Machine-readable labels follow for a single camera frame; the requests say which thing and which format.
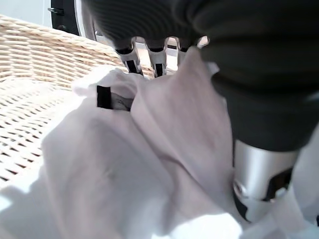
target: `black rubber cover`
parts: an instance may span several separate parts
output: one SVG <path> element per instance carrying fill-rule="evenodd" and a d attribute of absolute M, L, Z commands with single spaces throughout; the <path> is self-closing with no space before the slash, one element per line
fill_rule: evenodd
<path fill-rule="evenodd" d="M 271 151 L 309 141 L 319 121 L 318 0 L 83 1 L 117 49 L 135 36 L 155 43 L 207 35 L 202 58 L 220 68 L 212 82 L 236 139 Z"/>
<path fill-rule="evenodd" d="M 182 26 L 172 17 L 169 0 L 83 0 L 83 2 L 93 13 L 93 18 L 103 35 L 111 39 L 117 49 L 126 47 L 121 42 L 123 39 L 135 36 L 153 42 L 169 36 L 193 41 L 200 37 L 191 26 Z"/>

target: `laundry basket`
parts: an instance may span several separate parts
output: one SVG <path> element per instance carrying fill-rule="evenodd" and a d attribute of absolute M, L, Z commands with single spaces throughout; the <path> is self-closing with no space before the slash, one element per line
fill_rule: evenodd
<path fill-rule="evenodd" d="M 105 64 L 126 71 L 110 46 L 0 15 L 0 188 L 39 166 L 41 134 L 71 82 Z"/>

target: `white cloth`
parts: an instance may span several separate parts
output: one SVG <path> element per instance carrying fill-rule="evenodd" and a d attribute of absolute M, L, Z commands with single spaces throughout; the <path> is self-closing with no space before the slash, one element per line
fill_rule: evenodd
<path fill-rule="evenodd" d="M 304 219 L 319 213 L 319 188 L 304 186 L 317 184 L 305 174 L 319 160 L 300 161 L 295 188 L 260 222 L 238 215 L 230 122 L 197 49 L 176 74 L 152 81 L 111 69 L 75 83 L 79 97 L 42 144 L 62 239 L 319 238 Z M 134 98 L 131 112 L 96 107 L 97 85 Z"/>

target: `crumpled cloth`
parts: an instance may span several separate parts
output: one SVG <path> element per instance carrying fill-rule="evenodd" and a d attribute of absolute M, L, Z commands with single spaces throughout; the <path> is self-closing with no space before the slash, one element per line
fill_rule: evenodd
<path fill-rule="evenodd" d="M 232 198 L 225 101 L 190 48 L 172 76 L 94 70 L 43 140 L 50 211 L 63 239 L 318 239 L 319 160 L 303 157 L 288 194 L 248 224 Z M 97 107 L 97 85 L 133 99 Z"/>

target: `silver metal joint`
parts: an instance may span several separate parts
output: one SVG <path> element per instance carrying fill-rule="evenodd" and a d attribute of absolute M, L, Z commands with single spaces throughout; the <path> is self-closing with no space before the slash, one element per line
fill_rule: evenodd
<path fill-rule="evenodd" d="M 289 186 L 298 151 L 273 152 L 235 143 L 233 191 L 239 213 L 250 222 L 261 219 Z"/>
<path fill-rule="evenodd" d="M 118 55 L 120 56 L 123 64 L 128 68 L 130 72 L 143 74 L 139 53 L 135 45 L 135 39 L 132 40 L 132 51 L 130 53 L 120 54 L 118 52 Z"/>
<path fill-rule="evenodd" d="M 152 68 L 154 70 L 154 76 L 163 76 L 166 75 L 166 67 L 167 67 L 167 56 L 166 56 L 166 50 L 167 50 L 167 44 L 165 43 L 165 47 L 162 51 L 154 52 L 149 49 L 149 47 L 146 45 L 146 48 L 149 52 L 150 62 L 152 65 Z"/>

